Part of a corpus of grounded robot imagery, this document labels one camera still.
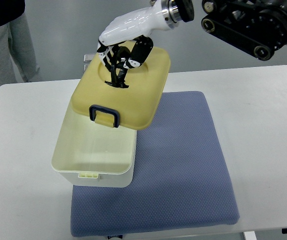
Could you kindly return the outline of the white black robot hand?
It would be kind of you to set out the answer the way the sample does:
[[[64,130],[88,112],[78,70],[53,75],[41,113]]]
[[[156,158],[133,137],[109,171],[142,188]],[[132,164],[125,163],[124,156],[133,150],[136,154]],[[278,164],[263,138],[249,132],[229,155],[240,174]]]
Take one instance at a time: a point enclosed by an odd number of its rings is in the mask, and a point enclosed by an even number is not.
[[[120,69],[140,67],[148,58],[154,30],[169,31],[194,20],[195,12],[191,0],[155,0],[152,6],[134,10],[116,17],[98,38],[97,53],[102,64],[111,69],[113,51],[119,44],[136,41],[130,56],[121,58]]]

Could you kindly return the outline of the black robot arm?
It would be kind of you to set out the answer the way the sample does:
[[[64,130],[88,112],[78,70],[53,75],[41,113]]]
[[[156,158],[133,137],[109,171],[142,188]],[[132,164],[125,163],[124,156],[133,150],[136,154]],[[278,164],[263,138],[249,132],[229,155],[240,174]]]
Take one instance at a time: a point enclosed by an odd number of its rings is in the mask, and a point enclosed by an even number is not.
[[[268,61],[287,46],[287,0],[203,0],[205,32]]]

